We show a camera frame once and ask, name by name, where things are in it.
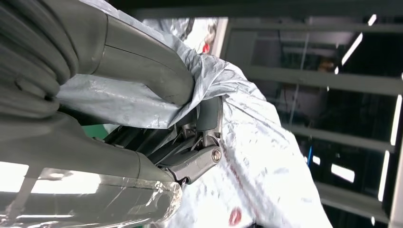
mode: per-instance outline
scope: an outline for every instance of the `metal bracket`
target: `metal bracket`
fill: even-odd
[[[176,181],[191,184],[205,172],[215,166],[221,159],[221,149],[218,146],[209,146],[200,151],[178,153],[165,162],[166,170]]]

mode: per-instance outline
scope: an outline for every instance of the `bolt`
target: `bolt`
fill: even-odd
[[[214,162],[218,162],[221,159],[221,151],[219,149],[215,149],[213,150],[211,156]]]

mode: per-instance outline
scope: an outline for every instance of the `red mark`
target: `red mark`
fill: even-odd
[[[239,224],[240,220],[242,219],[242,213],[239,208],[234,208],[230,215],[230,220],[228,221],[228,225],[231,227],[236,226]]]

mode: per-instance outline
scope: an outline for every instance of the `gray protective cover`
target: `gray protective cover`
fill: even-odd
[[[63,104],[111,123],[167,128],[201,100],[223,97],[223,158],[183,189],[178,212],[160,226],[244,228],[257,222],[264,227],[331,227],[295,137],[281,127],[275,107],[238,67],[198,55],[176,36],[158,33],[103,0],[82,1],[175,50],[194,76],[195,90],[192,101],[180,107],[139,83],[77,75],[61,88]]]

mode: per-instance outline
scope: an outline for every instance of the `clear plastic film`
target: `clear plastic film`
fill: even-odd
[[[132,228],[166,221],[182,197],[176,182],[0,165],[0,227]]]

